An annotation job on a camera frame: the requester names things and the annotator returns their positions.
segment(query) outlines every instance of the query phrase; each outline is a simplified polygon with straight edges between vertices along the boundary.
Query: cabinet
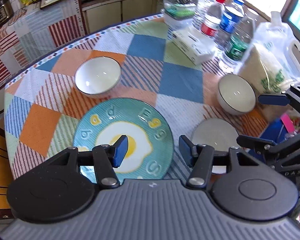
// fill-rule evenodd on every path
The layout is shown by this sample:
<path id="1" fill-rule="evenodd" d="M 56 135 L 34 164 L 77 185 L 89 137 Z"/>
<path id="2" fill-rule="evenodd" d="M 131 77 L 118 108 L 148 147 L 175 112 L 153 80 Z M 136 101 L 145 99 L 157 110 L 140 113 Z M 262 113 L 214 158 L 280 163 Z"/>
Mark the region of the cabinet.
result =
<path id="1" fill-rule="evenodd" d="M 152 13 L 153 0 L 123 0 L 122 21 L 140 18 Z"/>
<path id="2" fill-rule="evenodd" d="M 99 0 L 82 8 L 87 32 L 93 33 L 108 25 L 154 14 L 157 0 Z"/>
<path id="3" fill-rule="evenodd" d="M 121 22 L 121 2 L 108 3 L 86 11 L 85 23 L 89 33 Z"/>

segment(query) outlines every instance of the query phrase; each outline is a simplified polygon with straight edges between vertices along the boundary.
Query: pressure cooker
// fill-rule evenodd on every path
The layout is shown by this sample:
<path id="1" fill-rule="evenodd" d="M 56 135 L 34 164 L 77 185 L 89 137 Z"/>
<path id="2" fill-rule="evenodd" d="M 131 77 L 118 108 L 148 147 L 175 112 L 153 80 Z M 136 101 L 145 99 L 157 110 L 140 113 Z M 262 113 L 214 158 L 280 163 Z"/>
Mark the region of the pressure cooker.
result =
<path id="1" fill-rule="evenodd" d="M 0 26 L 4 25 L 13 16 L 10 0 L 0 0 Z"/>

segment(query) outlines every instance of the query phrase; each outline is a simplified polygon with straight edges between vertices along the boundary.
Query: red label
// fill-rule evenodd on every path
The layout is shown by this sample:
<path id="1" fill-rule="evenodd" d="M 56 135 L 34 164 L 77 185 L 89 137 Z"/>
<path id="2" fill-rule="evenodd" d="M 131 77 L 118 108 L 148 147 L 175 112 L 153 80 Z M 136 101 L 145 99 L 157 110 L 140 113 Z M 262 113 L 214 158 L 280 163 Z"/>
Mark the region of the red label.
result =
<path id="1" fill-rule="evenodd" d="M 207 25 L 205 25 L 203 23 L 202 26 L 201 26 L 201 31 L 204 34 L 213 37 L 214 35 L 216 35 L 216 33 L 217 33 L 218 30 L 217 29 L 212 29 L 212 28 L 208 27 Z"/>

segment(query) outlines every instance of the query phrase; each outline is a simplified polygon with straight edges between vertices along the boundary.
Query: table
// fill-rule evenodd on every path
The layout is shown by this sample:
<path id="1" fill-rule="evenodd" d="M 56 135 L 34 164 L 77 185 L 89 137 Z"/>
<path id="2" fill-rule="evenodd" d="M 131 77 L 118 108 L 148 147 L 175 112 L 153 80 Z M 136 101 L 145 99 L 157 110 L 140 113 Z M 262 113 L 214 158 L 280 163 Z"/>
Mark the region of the table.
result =
<path id="1" fill-rule="evenodd" d="M 0 87 L 40 57 L 84 35 L 78 0 L 16 11 L 0 27 Z"/>
<path id="2" fill-rule="evenodd" d="M 13 177 L 72 146 L 83 115 L 113 97 L 145 101 L 167 120 L 175 144 L 167 179 L 188 177 L 190 169 L 178 151 L 178 137 L 190 137 L 204 119 L 223 118 L 240 134 L 258 136 L 267 122 L 257 110 L 231 116 L 220 108 L 215 92 L 225 73 L 217 60 L 195 66 L 167 34 L 161 14 L 117 25 L 52 53 L 9 82 L 4 119 Z M 93 99 L 74 87 L 73 77 L 84 61 L 97 56 L 117 60 L 122 78 L 108 97 Z"/>

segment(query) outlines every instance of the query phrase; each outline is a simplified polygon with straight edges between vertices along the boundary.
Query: round table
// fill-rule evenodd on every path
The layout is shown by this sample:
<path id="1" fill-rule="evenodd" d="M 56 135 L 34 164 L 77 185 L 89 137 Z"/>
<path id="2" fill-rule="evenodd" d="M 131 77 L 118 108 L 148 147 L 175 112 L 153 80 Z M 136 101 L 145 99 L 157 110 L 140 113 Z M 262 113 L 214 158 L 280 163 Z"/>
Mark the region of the round table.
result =
<path id="1" fill-rule="evenodd" d="M 240 134 L 258 136 L 267 122 L 255 109 L 232 116 L 217 102 L 225 73 L 213 59 L 195 66 L 170 40 L 161 14 L 108 28 L 61 48 L 14 78 L 5 88 L 5 133 L 14 179 L 72 146 L 79 120 L 109 98 L 136 98 L 155 107 L 173 133 L 175 152 L 167 179 L 185 181 L 190 169 L 178 151 L 178 138 L 190 137 L 204 119 L 222 118 Z M 93 99 L 74 87 L 74 74 L 86 60 L 107 56 L 122 67 L 120 83 L 108 97 Z"/>

